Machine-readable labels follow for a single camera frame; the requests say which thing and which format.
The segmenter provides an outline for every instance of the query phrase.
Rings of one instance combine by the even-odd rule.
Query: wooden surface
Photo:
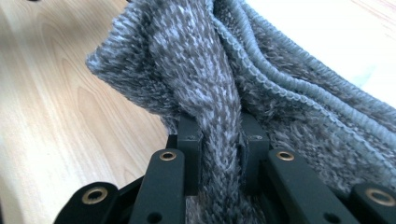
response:
[[[0,2],[0,201],[6,224],[51,223],[77,189],[95,181],[122,187],[141,176],[150,155],[164,146],[158,118],[84,64],[125,5]],[[379,8],[380,15],[395,9]],[[394,21],[373,20],[394,29]]]

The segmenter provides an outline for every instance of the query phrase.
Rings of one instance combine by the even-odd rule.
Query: fabric fold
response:
[[[396,190],[396,110],[339,77],[244,1],[134,0],[87,59],[91,71],[176,133],[204,135],[203,186],[188,223],[264,223],[240,189],[241,108],[275,149],[304,156],[328,186]]]

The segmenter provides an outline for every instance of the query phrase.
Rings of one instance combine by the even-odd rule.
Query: knitted scarf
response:
[[[241,108],[274,149],[302,155],[328,186],[396,190],[396,110],[342,79],[239,0],[134,0],[87,59],[91,71],[161,116],[187,112],[204,135],[203,186],[188,223],[264,223],[239,189]]]

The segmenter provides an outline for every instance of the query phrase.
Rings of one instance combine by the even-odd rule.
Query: gray knitted fabric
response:
[[[396,190],[396,110],[296,46],[245,2],[134,0],[87,59],[91,71],[177,131],[181,111],[205,139],[203,187],[188,223],[264,223],[239,190],[241,108],[276,149],[304,156],[328,186]]]

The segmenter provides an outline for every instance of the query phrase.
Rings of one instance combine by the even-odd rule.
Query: wood grain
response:
[[[396,40],[396,1],[394,0],[352,0],[359,7],[367,10],[381,22],[384,33]]]
[[[0,201],[6,223],[52,223],[82,186],[123,187],[165,143],[156,116],[91,74],[85,57],[125,1],[1,1]]]

